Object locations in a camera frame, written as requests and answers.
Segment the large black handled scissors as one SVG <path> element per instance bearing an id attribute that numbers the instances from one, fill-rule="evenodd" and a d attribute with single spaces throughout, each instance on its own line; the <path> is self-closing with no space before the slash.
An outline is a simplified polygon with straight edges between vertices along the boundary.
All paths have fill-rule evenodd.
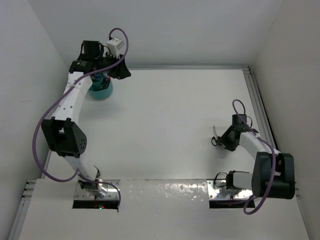
<path id="1" fill-rule="evenodd" d="M 105 77 L 103 78 L 102 82 L 101 82 L 101 86 L 100 86 L 100 91 L 107 89 L 110 85 L 111 82 L 111 78 L 110 77 Z"/>

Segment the blue cap glue bottle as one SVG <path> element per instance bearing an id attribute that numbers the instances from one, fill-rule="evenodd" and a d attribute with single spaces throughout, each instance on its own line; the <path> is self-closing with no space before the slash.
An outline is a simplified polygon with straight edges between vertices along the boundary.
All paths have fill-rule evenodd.
<path id="1" fill-rule="evenodd" d="M 103 79 L 103 76 L 101 75 L 101 74 L 96 74 L 95 75 L 95 78 L 94 78 L 94 81 L 95 82 L 99 82 L 99 81 L 101 81 Z"/>

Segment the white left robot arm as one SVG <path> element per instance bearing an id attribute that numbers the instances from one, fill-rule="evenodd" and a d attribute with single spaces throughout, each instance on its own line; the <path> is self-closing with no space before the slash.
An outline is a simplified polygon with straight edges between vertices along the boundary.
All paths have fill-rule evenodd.
<path id="1" fill-rule="evenodd" d="M 78 125 L 80 112 L 94 85 L 100 92 L 112 91 L 111 79 L 131 76 L 126 55 L 119 53 L 122 46 L 123 41 L 118 38 L 110 38 L 106 45 L 83 41 L 78 58 L 69 67 L 63 95 L 41 117 L 33 135 L 37 137 L 42 130 L 49 149 L 69 163 L 74 177 L 86 182 L 95 182 L 99 171 L 81 158 L 87 148 L 87 136 Z"/>

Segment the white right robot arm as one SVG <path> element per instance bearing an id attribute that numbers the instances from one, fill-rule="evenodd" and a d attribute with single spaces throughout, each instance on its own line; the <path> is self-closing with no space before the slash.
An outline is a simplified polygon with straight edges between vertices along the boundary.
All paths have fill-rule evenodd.
<path id="1" fill-rule="evenodd" d="M 253 172 L 231 170 L 226 188 L 251 190 L 256 198 L 292 199 L 295 195 L 294 157 L 269 146 L 256 129 L 247 124 L 247 115 L 232 115 L 232 124 L 218 138 L 230 152 L 244 148 L 254 160 Z"/>

